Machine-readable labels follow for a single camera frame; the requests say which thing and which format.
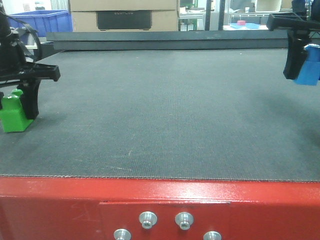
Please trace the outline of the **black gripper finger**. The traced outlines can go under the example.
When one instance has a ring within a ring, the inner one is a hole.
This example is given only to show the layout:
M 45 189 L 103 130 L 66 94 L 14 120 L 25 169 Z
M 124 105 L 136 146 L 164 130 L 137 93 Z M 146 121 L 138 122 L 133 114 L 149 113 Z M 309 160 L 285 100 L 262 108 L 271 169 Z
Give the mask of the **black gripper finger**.
M 19 90 L 22 90 L 20 102 L 28 120 L 35 120 L 39 114 L 38 93 L 40 83 L 41 80 L 39 79 L 31 79 L 17 86 Z
M 287 59 L 283 74 L 288 80 L 295 80 L 308 56 L 304 47 L 311 43 L 309 30 L 287 30 Z

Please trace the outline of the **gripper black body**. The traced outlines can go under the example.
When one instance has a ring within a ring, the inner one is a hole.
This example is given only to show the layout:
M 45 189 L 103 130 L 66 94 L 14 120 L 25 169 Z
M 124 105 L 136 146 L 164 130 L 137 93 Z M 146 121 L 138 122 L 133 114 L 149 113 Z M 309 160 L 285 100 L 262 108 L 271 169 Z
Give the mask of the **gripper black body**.
M 57 65 L 27 62 L 21 69 L 0 72 L 0 87 L 24 85 L 42 80 L 57 82 L 61 77 Z
M 274 31 L 276 29 L 293 29 L 319 32 L 320 22 L 307 20 L 306 16 L 301 16 L 294 12 L 270 13 L 266 27 L 270 31 Z

